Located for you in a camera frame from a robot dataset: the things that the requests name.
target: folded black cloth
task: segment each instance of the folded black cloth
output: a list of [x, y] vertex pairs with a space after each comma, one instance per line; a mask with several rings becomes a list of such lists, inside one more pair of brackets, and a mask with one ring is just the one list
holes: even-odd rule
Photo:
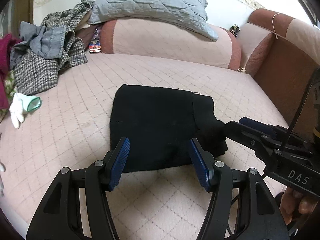
[[130, 140], [124, 172], [191, 164], [187, 141], [196, 137], [214, 157], [228, 149], [224, 123], [213, 114], [213, 100], [190, 91], [122, 85], [110, 119], [110, 147]]

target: sofa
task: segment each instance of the sofa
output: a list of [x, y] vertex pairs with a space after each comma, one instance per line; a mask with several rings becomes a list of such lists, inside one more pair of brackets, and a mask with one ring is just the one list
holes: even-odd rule
[[[41, 108], [28, 115], [18, 130], [9, 116], [0, 124], [6, 201], [29, 224], [62, 167], [85, 168], [104, 157], [110, 149], [112, 102], [122, 84], [209, 95], [215, 116], [223, 122], [246, 116], [288, 127], [317, 66], [317, 50], [306, 43], [316, 44], [320, 34], [281, 14], [274, 17], [274, 31], [275, 14], [254, 11], [237, 39], [212, 26], [219, 35], [217, 42], [155, 20], [106, 22], [100, 34], [104, 53], [87, 53], [87, 64], [67, 70], [56, 87], [38, 94]], [[245, 73], [238, 72], [239, 68], [246, 69]], [[311, 103], [304, 111], [313, 111]], [[313, 120], [308, 113], [301, 115], [305, 122], [297, 126], [298, 133], [311, 131]], [[227, 145], [220, 161], [233, 169], [255, 167], [263, 173], [264, 164], [252, 150], [230, 139]], [[284, 189], [270, 178], [265, 180], [273, 195]], [[84, 190], [80, 195], [83, 230], [90, 236]], [[195, 239], [211, 194], [201, 188], [194, 168], [187, 165], [122, 174], [119, 186], [107, 197], [121, 240]], [[230, 212], [231, 229], [235, 218], [236, 205]]]

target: plaid fabric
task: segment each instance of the plaid fabric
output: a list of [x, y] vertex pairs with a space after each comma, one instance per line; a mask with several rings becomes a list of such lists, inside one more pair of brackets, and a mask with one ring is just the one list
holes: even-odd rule
[[32, 95], [53, 88], [58, 83], [59, 73], [88, 62], [84, 44], [76, 37], [74, 29], [93, 5], [94, 1], [82, 0], [73, 9], [51, 13], [43, 19], [46, 30], [58, 26], [66, 28], [62, 57], [44, 59], [28, 49], [14, 69], [18, 92]]

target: quilted pillow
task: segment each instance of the quilted pillow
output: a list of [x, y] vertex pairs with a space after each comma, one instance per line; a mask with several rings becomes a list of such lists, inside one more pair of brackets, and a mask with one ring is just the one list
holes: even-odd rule
[[157, 18], [216, 41], [217, 33], [206, 23], [206, 6], [206, 0], [96, 0], [88, 23], [93, 25], [125, 16]]

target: silver screw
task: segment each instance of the silver screw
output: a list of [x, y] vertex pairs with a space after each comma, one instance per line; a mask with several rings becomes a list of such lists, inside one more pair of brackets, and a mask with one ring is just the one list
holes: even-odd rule
[[279, 149], [275, 149], [274, 152], [275, 152], [276, 154], [282, 155], [282, 152], [281, 152]]
[[222, 167], [224, 166], [224, 163], [221, 162], [221, 161], [217, 161], [217, 162], [215, 163], [215, 165], [216, 165], [217, 167], [219, 167], [219, 168], [222, 168]]
[[94, 163], [94, 166], [96, 166], [96, 167], [100, 167], [100, 166], [102, 166], [103, 165], [103, 161], [96, 161], [95, 163]]
[[253, 174], [253, 175], [258, 174], [258, 171], [257, 171], [255, 168], [250, 168], [250, 169], [249, 169], [249, 172], [250, 172], [251, 174]]
[[68, 167], [63, 167], [63, 168], [60, 170], [60, 172], [61, 172], [62, 174], [66, 174], [68, 171], [69, 171], [69, 168], [68, 168]]

